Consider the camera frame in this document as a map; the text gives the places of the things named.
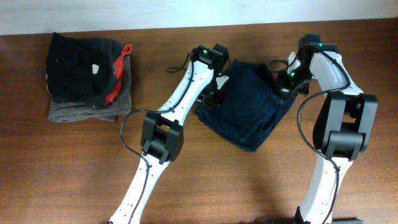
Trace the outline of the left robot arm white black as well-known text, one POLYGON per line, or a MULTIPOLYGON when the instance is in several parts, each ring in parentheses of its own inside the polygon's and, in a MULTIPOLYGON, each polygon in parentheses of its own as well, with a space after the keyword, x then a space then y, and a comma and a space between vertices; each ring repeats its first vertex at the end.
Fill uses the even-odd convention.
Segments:
POLYGON ((222 104, 221 87, 228 78, 221 71, 228 62, 228 49, 220 44, 193 48, 182 65, 185 74, 170 98, 157 111, 143 111, 139 165, 120 206, 109 219, 111 224, 140 222, 159 177, 182 150, 183 124, 191 107, 213 109, 222 104))

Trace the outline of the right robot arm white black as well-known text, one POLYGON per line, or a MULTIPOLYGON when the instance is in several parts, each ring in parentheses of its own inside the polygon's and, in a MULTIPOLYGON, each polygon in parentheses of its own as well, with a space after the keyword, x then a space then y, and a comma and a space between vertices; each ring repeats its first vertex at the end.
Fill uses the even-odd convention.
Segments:
POLYGON ((349 76, 339 48, 324 44, 318 34, 306 34, 298 51, 285 60, 277 82, 285 96, 306 95, 297 112, 297 127, 304 143, 316 153, 315 168, 294 223, 333 223, 332 211, 344 176, 368 147, 378 101, 365 94, 349 76), (309 141, 302 130, 304 106, 324 96, 309 141))

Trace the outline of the navy blue garment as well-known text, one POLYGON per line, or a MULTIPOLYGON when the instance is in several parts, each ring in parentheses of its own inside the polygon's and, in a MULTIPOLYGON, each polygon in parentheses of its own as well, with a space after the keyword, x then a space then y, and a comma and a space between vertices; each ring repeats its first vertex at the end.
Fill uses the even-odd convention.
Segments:
POLYGON ((234 145, 247 152, 256 151, 269 137, 295 97, 279 92, 264 63, 234 60, 223 85, 225 97, 215 109, 197 107, 198 119, 234 145))

